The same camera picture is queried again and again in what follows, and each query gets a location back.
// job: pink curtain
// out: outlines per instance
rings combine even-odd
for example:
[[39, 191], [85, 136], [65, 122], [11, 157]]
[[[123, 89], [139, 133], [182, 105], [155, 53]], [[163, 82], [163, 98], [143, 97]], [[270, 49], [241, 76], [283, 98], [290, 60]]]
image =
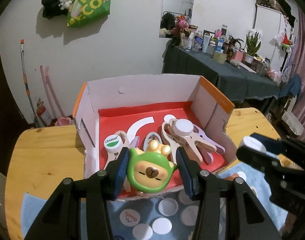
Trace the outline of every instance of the pink curtain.
[[[294, 115], [298, 118], [301, 124], [305, 128], [305, 14], [299, 10], [299, 35], [297, 39], [297, 49], [293, 58], [293, 68], [291, 70], [291, 76], [298, 73], [301, 77], [301, 90], [302, 95], [293, 108]], [[299, 137], [300, 140], [305, 141], [305, 131]]]

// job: black plastic bag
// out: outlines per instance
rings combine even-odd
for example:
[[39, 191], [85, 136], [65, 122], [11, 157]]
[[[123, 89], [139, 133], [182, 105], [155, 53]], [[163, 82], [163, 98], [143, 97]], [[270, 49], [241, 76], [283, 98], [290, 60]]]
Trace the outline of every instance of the black plastic bag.
[[67, 9], [61, 10], [59, 8], [59, 0], [41, 0], [41, 3], [44, 6], [42, 16], [48, 20], [55, 16], [68, 14]]

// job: cardboard box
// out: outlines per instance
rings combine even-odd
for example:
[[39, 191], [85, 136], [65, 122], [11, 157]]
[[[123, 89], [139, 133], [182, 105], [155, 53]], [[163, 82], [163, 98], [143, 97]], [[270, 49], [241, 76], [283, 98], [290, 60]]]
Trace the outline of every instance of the cardboard box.
[[222, 145], [227, 164], [236, 159], [236, 147], [225, 128], [234, 104], [202, 76], [183, 74], [130, 75], [89, 81], [78, 95], [73, 118], [85, 146], [84, 177], [99, 170], [101, 116], [119, 107], [135, 107], [167, 102], [190, 102], [189, 110], [206, 135]]

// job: snake plant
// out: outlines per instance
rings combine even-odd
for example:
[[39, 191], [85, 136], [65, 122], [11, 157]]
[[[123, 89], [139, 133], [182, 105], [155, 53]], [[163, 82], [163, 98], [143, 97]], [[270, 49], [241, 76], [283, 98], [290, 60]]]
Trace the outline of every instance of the snake plant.
[[254, 56], [261, 46], [261, 42], [257, 45], [258, 33], [256, 35], [246, 35], [247, 54]]

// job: blue cloth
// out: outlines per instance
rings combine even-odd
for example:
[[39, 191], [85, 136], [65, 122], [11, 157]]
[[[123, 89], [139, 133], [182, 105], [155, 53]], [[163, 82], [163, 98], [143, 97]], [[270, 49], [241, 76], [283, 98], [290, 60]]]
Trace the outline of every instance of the blue cloth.
[[301, 96], [301, 78], [297, 73], [280, 92], [278, 99], [289, 96], [290, 94], [292, 94], [294, 97], [298, 95], [298, 98]]
[[[257, 193], [258, 199], [267, 211], [268, 215], [274, 222], [277, 229], [280, 229], [283, 223], [285, 222], [287, 211], [272, 204], [269, 201], [269, 197], [271, 195], [269, 185], [264, 179], [264, 174], [259, 172], [250, 166], [239, 163], [229, 170], [219, 174], [220, 178], [225, 178], [231, 176], [239, 171], [243, 171], [246, 174], [246, 182], [249, 186], [254, 186]], [[156, 233], [153, 234], [151, 240], [187, 240], [190, 233], [195, 229], [195, 227], [188, 227], [181, 223], [180, 221], [180, 213], [181, 211], [187, 207], [187, 205], [182, 204], [178, 200], [178, 192], [169, 193], [163, 196], [159, 196], [156, 198], [150, 199], [140, 199], [134, 201], [108, 201], [107, 207], [109, 211], [111, 229], [115, 236], [116, 240], [135, 240], [132, 235], [133, 227], [127, 227], [120, 222], [119, 216], [120, 213], [125, 209], [134, 209], [140, 214], [140, 222], [152, 225], [153, 221], [156, 218], [163, 217], [158, 211], [158, 205], [163, 198], [173, 198], [177, 200], [179, 209], [178, 212], [171, 216], [167, 217], [172, 223], [172, 230], [170, 233], [166, 235], [158, 235]], [[22, 206], [21, 206], [21, 229], [23, 237], [26, 236], [32, 222], [38, 215], [39, 211], [46, 203], [45, 199], [37, 198], [28, 193], [25, 193]], [[193, 205], [199, 205], [199, 201], [193, 203]], [[222, 232], [219, 235], [219, 240], [225, 239], [225, 220], [226, 220], [226, 205], [220, 210], [220, 220], [219, 223], [222, 226]], [[81, 205], [81, 239], [87, 240], [86, 233], [86, 203], [82, 203]]]

